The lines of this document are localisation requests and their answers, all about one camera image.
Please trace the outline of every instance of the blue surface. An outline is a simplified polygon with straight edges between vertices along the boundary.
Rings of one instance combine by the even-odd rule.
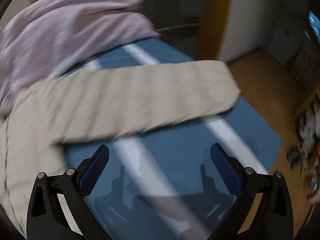
[[[135,44],[161,63],[192,60],[155,39]],[[140,65],[122,48],[101,53],[96,58],[103,68]],[[222,116],[269,171],[280,150],[281,140],[265,120],[243,98]],[[200,119],[147,132],[139,137],[180,198],[213,232],[235,201],[210,159],[212,144],[218,142],[226,150],[223,143]],[[181,236],[174,234],[156,211],[143,201],[143,193],[121,163],[111,140],[71,145],[65,154],[68,166],[77,167],[83,159],[90,158],[101,144],[109,147],[110,159],[92,194],[85,201],[103,228],[119,240],[173,240],[189,234],[190,230]]]

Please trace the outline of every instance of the textured blue pad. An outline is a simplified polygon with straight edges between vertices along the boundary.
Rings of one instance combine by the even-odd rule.
[[[101,145],[93,156],[89,167],[86,169],[79,180],[79,195],[81,197],[89,196],[96,185],[101,173],[109,161],[109,149]]]
[[[216,166],[216,169],[218,170],[223,182],[226,184],[230,194],[239,198],[242,189],[241,178],[232,167],[225,154],[217,145],[214,144],[211,146],[210,157],[214,166]]]

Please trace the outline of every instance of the wooden floor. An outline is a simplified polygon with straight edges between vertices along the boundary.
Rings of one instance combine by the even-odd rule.
[[[242,97],[245,98],[269,123],[282,140],[282,147],[271,170],[282,171],[288,185],[294,220],[294,235],[304,224],[310,211],[303,191],[300,169],[290,169],[286,153],[291,145],[298,142],[295,130],[294,112],[302,103],[304,93],[284,67],[263,51],[255,51],[229,64]],[[240,231],[246,230],[254,217],[260,198],[254,206]]]

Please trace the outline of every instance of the lavender fabric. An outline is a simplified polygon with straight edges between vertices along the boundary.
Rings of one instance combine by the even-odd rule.
[[[0,115],[19,91],[118,45],[156,37],[142,0],[39,0],[0,30]]]

